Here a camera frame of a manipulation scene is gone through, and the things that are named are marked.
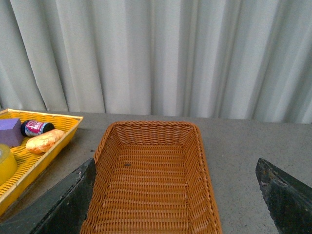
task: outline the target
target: small bottle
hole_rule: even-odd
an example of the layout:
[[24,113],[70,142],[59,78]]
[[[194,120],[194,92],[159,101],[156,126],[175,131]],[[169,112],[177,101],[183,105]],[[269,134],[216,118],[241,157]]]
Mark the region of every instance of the small bottle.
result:
[[35,120],[26,120],[20,127],[20,131],[25,137],[34,137],[54,129],[52,123],[38,122]]

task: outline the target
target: white curtain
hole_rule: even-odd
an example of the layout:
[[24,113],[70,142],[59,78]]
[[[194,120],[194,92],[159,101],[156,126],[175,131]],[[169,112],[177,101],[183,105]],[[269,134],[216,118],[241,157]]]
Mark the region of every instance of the white curtain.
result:
[[0,106],[312,122],[311,0],[0,0]]

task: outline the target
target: bottle label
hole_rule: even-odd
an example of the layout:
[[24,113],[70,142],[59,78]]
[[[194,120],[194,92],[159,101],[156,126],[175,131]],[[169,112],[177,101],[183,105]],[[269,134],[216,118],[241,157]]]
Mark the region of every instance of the bottle label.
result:
[[28,136],[38,136],[43,133],[43,128],[47,123],[30,120],[25,125],[25,133]]

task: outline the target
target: tray rim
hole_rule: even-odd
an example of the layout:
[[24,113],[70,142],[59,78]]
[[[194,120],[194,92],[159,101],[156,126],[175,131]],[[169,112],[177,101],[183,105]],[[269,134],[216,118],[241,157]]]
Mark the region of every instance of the tray rim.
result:
[[71,129],[70,129],[69,131],[67,131],[67,132],[64,134],[64,136],[63,136],[54,146],[52,146],[51,149],[49,149],[44,155],[42,155],[42,157],[41,157],[38,161],[36,161],[36,163],[35,163],[25,174],[23,174],[23,176],[22,176],[21,178],[19,178],[18,181],[16,181],[2,196],[0,196],[0,205],[3,203],[3,201],[5,201],[5,200],[13,193],[13,191],[15,190],[15,188],[16,188],[18,185],[20,185],[21,183],[23,183],[23,181],[25,181],[25,179],[32,173],[32,171],[33,171],[36,167],[38,167],[38,166],[42,163],[42,161],[44,161],[44,160],[50,155],[50,153],[51,153],[56,147],[58,147],[58,146],[63,142],[63,140],[64,140],[65,138],[67,138],[73,131],[76,131],[76,130],[77,130],[79,124],[80,124],[80,123],[82,122],[82,120],[83,120],[83,116],[70,116],[70,115],[61,115],[61,114],[49,114],[49,113],[34,112],[34,111],[15,110],[15,109],[10,109],[10,108],[7,108],[7,109],[5,109],[5,110],[0,111],[0,116],[1,116],[1,115],[4,115],[4,114],[6,114],[6,113],[9,113],[9,112],[25,113],[25,114],[39,114],[39,115],[43,115],[43,116],[52,116],[52,117],[54,117],[54,116],[56,116],[56,117],[70,117],[70,118],[74,118],[74,119],[78,120],[78,123],[76,123],[73,127],[71,127]]

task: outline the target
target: woven texture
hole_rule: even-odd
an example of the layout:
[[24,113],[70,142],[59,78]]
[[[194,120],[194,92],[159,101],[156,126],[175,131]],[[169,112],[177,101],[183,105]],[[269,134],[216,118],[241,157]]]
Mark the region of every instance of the woven texture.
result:
[[187,122],[112,124],[81,234],[221,234],[199,129]]
[[0,185],[0,215],[12,204],[24,189],[31,184],[36,177],[49,165],[61,149],[66,146],[74,136],[82,117],[63,116],[38,112],[19,110],[5,110],[0,113],[0,119],[20,118],[21,122],[28,119],[35,119],[41,122],[51,122],[55,128],[63,130],[66,134],[62,141],[59,141],[54,150],[40,155],[33,154],[26,150],[26,143],[29,137],[25,137],[19,147],[11,147],[11,152],[18,164],[15,174]]

